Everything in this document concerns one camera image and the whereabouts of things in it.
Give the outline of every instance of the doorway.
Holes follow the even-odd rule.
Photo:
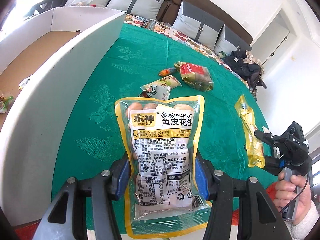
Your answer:
[[[265,73],[292,44],[295,38],[293,27],[281,9],[269,26],[252,45],[251,53],[263,63]]]

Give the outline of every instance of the round table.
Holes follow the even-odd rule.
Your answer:
[[[181,80],[180,74],[175,73],[182,87],[174,88],[170,95],[170,98],[204,96],[199,141],[203,158],[233,178],[256,176],[264,187],[276,181],[275,176],[264,170],[248,167],[242,122],[234,108],[242,94],[254,110],[257,127],[261,130],[267,124],[246,86],[215,60],[186,45],[150,30],[124,24],[119,39],[97,65],[70,115],[56,160],[52,198],[68,177],[93,177],[122,157],[125,150],[116,121],[115,101],[138,96],[142,85],[159,79],[159,71],[173,67],[176,61],[206,66],[214,82],[213,90],[201,92],[190,88]],[[267,145],[264,145],[264,153],[270,155]],[[124,199],[113,202],[113,206],[120,233],[125,234]],[[86,209],[87,227],[93,229],[91,199],[87,199]]]

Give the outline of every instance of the metal screw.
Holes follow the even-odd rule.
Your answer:
[[[69,179],[67,179],[67,182],[69,183],[69,184],[72,184],[72,183],[74,183],[76,181],[76,178],[75,177],[70,177]]]
[[[258,179],[256,177],[250,177],[249,180],[252,182],[252,183],[257,183],[258,182]]]
[[[110,172],[109,170],[104,170],[104,171],[101,172],[101,175],[102,175],[103,177],[107,177],[107,176],[109,176],[110,174],[111,174],[111,172]]]
[[[214,174],[216,174],[217,176],[222,176],[223,175],[223,171],[222,170],[215,170]]]

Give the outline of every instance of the human hand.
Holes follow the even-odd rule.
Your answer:
[[[281,171],[278,175],[278,182],[275,185],[276,189],[276,198],[273,201],[275,206],[277,207],[278,211],[280,212],[281,209],[286,206],[290,200],[293,200],[296,197],[296,193],[293,191],[295,190],[296,186],[299,186],[302,189],[306,183],[306,178],[301,175],[295,176],[292,175],[290,177],[290,181],[282,180],[284,178],[284,172]],[[309,182],[306,188],[299,196],[298,207],[296,212],[295,221],[293,225],[299,224],[307,215],[308,211],[311,207],[311,190]]]

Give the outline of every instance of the blue gripper pad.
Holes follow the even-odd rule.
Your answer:
[[[117,198],[121,198],[124,195],[125,189],[127,188],[127,185],[128,185],[130,175],[131,175],[131,166],[130,166],[129,159],[127,159],[119,176],[118,189],[116,192]]]
[[[208,191],[208,180],[204,173],[203,167],[201,165],[201,162],[196,157],[195,162],[195,176],[196,176],[196,183],[198,186],[198,190],[200,195],[203,196],[205,200],[209,198],[209,191]]]

